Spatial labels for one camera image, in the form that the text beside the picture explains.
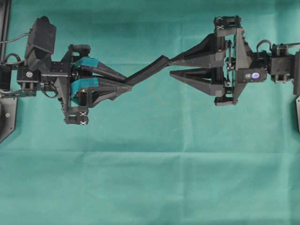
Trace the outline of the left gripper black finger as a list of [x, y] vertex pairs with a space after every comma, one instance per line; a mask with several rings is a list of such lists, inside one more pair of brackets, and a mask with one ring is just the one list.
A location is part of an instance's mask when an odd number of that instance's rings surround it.
[[132, 86], [105, 79], [82, 78], [71, 83], [71, 100], [81, 106], [95, 107], [106, 99], [114, 100], [132, 90]]
[[104, 76], [105, 78], [122, 82], [127, 79], [123, 74], [111, 69], [107, 65], [101, 63], [95, 58], [82, 57], [73, 63], [74, 68], [80, 68], [81, 70], [90, 71], [98, 75]]

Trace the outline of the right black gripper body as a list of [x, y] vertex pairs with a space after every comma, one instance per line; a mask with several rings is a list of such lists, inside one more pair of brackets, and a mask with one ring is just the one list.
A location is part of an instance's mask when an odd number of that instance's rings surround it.
[[216, 106], [236, 105], [238, 98], [248, 83], [264, 82], [267, 78], [265, 53], [253, 52], [245, 39], [245, 31], [239, 16], [223, 16], [214, 19], [215, 35], [227, 42], [225, 93], [215, 97]]

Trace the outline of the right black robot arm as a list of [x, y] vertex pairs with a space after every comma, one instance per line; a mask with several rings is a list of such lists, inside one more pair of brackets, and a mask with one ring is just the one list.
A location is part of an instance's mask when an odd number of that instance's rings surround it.
[[214, 103], [236, 105], [248, 83], [264, 82], [271, 76], [274, 83], [293, 83], [293, 94], [300, 94], [300, 53], [289, 49], [299, 43], [269, 44], [269, 50], [253, 52], [244, 37], [239, 16], [214, 19], [214, 32], [201, 43], [182, 52], [171, 60], [172, 65], [187, 66], [175, 70], [170, 76], [210, 96]]

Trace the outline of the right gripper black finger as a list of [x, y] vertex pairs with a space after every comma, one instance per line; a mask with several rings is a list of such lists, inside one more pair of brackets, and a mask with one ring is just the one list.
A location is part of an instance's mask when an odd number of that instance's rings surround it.
[[202, 42], [171, 59], [171, 65], [217, 68], [224, 65], [228, 41], [209, 34]]
[[218, 67], [173, 70], [170, 76], [210, 96], [225, 94], [223, 70]]

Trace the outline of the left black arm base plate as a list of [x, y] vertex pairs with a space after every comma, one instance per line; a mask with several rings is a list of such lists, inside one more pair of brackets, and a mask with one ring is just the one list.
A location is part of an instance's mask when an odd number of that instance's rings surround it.
[[0, 141], [15, 130], [17, 98], [0, 99]]

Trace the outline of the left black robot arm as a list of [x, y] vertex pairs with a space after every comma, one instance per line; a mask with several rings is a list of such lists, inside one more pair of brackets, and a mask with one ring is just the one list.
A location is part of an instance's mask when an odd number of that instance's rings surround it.
[[32, 67], [29, 59], [0, 64], [0, 97], [34, 97], [40, 91], [61, 104], [66, 124], [87, 125], [89, 108], [132, 90], [127, 78], [89, 56], [89, 45], [70, 45], [60, 61], [44, 59]]

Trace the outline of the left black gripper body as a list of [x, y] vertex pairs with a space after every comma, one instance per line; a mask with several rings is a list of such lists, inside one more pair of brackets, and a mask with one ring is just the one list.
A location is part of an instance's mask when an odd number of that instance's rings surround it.
[[87, 125], [88, 108], [86, 106], [71, 106], [71, 82], [73, 63], [90, 53], [89, 45], [70, 45], [60, 61], [46, 60], [45, 69], [41, 70], [39, 89], [49, 96], [53, 92], [53, 98], [57, 98], [61, 104], [66, 124]]

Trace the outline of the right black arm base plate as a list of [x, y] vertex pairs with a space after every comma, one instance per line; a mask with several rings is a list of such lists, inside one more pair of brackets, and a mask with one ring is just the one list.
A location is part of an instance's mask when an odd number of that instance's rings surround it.
[[300, 133], [300, 96], [296, 97], [295, 106], [296, 106], [297, 129], [298, 132]]

